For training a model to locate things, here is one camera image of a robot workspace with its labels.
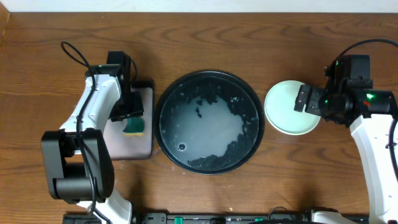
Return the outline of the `green yellow sponge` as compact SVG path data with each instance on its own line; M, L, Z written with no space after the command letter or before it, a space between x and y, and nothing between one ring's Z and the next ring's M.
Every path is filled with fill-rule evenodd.
M142 136L145 130L145 122L141 117L127 119L127 125L123 129L125 136Z

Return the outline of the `pale green plate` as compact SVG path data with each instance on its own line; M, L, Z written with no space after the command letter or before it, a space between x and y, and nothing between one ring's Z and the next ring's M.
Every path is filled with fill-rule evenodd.
M264 112L268 122L284 134L307 134L320 121L319 116L294 110L301 85L302 82L295 80L279 82L268 91L264 100Z

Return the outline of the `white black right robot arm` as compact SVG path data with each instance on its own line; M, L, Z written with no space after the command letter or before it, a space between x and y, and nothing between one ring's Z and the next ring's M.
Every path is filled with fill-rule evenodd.
M369 223L397 222L397 103L391 91L301 85L294 110L343 124L358 148Z

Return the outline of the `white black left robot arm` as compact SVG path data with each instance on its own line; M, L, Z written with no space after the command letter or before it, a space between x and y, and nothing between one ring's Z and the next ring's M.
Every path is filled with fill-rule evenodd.
M52 198L87 209L82 223L132 223L132 203L114 189L114 168L103 133L108 121L142 116L131 90L131 62L88 67L85 90L57 131L44 132L42 155Z

